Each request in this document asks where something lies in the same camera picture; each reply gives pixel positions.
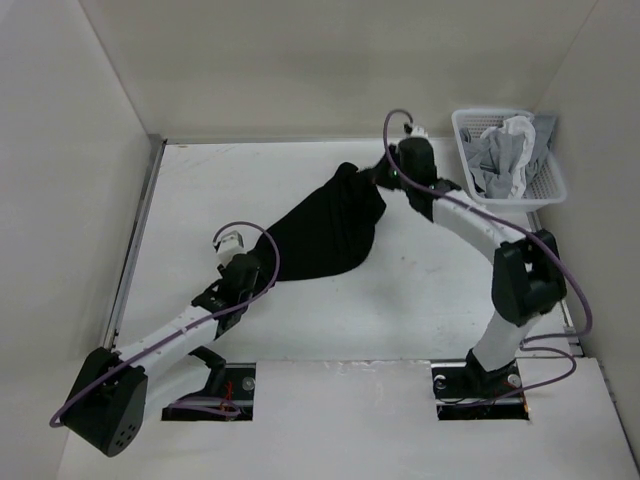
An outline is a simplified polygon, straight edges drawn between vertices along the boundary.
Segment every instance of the gray cloth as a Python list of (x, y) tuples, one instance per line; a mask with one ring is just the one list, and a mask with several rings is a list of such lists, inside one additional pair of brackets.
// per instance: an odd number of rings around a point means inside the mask
[(494, 130), (485, 138), (471, 139), (464, 128), (460, 135), (469, 171), (480, 196), (507, 198), (513, 187), (512, 169), (522, 155), (524, 135)]
[(551, 151), (553, 132), (556, 128), (557, 115), (541, 113), (536, 115), (531, 122), (536, 129), (536, 141), (533, 144), (531, 161), (524, 169), (527, 185), (540, 173), (547, 163), (547, 157)]
[[(557, 116), (536, 115), (536, 130), (531, 161), (525, 167), (527, 184), (540, 173), (547, 162)], [(461, 128), (462, 147), (481, 197), (506, 199), (513, 187), (513, 169), (522, 155), (524, 135), (510, 135), (494, 130), (485, 138), (471, 138), (469, 129)]]

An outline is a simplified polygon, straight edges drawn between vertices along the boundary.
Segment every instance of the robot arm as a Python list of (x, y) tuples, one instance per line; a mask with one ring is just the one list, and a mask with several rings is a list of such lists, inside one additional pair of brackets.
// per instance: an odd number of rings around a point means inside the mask
[[(386, 156), (369, 170), (369, 174), (380, 187), (403, 190), (414, 210), (458, 235), (493, 265), (491, 298), (495, 312), (484, 335), (467, 355), (464, 378), (470, 385), (463, 388), (475, 393), (488, 391), (495, 379), (506, 376), (522, 340), (541, 315), (551, 311), (565, 297), (564, 277), (522, 233), (464, 208), (462, 205), (486, 210), (458, 185), (438, 178), (433, 149), (423, 129), (405, 125), (405, 132), (408, 137), (390, 148), (395, 163), (415, 182), (447, 192), (447, 197), (458, 202), (407, 185)], [(557, 254), (551, 233), (540, 230), (535, 235)]]
[[(216, 250), (222, 262), (221, 278), (195, 297), (180, 315), (139, 342), (115, 352), (97, 348), (86, 358), (68, 400), (108, 371), (120, 370), (78, 400), (61, 415), (60, 421), (105, 455), (112, 457), (124, 450), (149, 413), (200, 391), (205, 385), (215, 385), (222, 378), (224, 359), (205, 345), (237, 324), (247, 308), (196, 326), (191, 324), (249, 300), (259, 262), (242, 253), (242, 237), (237, 232), (224, 236)], [(153, 353), (135, 359), (154, 346)]]

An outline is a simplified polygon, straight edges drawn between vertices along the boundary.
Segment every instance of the plastic basket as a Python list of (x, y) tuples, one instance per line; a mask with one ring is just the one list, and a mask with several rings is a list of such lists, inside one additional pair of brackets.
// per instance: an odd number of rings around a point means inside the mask
[(466, 190), (469, 196), (476, 202), (485, 205), (489, 210), (496, 213), (509, 212), (534, 212), (539, 208), (552, 203), (562, 203), (567, 198), (567, 188), (562, 178), (562, 173), (558, 167), (558, 162), (553, 154), (549, 154), (547, 163), (533, 181), (527, 185), (527, 189), (522, 198), (518, 199), (494, 199), (483, 198), (478, 195), (473, 176), (469, 171), (469, 165), (462, 148), (462, 138), (460, 129), (468, 128), (472, 138), (479, 138), (489, 127), (501, 127), (505, 119), (515, 115), (533, 117), (531, 112), (526, 110), (510, 110), (497, 108), (470, 108), (467, 110), (456, 110), (451, 115), (453, 130), (460, 152), (462, 168), (467, 182)]

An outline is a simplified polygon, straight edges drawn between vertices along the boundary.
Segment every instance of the white floor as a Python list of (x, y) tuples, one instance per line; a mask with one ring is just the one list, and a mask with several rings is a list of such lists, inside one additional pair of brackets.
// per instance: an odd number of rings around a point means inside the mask
[[(462, 182), (453, 141), (434, 140), (439, 173)], [(214, 232), (265, 227), (345, 161), (381, 157), (380, 140), (169, 146), (161, 164), (118, 345), (172, 319), (217, 275)], [(279, 284), (214, 349), (230, 361), (463, 358), (493, 313), (491, 266), (415, 213), (401, 192), (367, 261), (338, 277)], [(525, 215), (512, 218), (528, 225)], [(242, 231), (248, 246), (258, 234)], [(561, 332), (558, 307), (533, 333)], [(567, 349), (563, 339), (548, 342)]]
[[(520, 361), (523, 380), (560, 359)], [(638, 480), (595, 360), (528, 396), (531, 421), (440, 422), (425, 362), (259, 362), (253, 422), (147, 421), (108, 459), (69, 436), (59, 480)]]

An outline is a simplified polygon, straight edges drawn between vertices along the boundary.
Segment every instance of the white cloth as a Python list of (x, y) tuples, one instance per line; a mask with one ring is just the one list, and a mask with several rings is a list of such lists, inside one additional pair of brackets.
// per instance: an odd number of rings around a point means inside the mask
[[(487, 128), (480, 138), (485, 138), (489, 133), (498, 129), (498, 127)], [(513, 186), (509, 192), (508, 198), (522, 198), (524, 191), (527, 189), (527, 179), (525, 167), (531, 161), (533, 153), (533, 145), (536, 141), (536, 129), (527, 117), (518, 115), (517, 117), (508, 118), (504, 121), (504, 125), (499, 129), (502, 133), (509, 135), (524, 134), (524, 143), (522, 145), (522, 154), (513, 166), (511, 174), (513, 175)]]

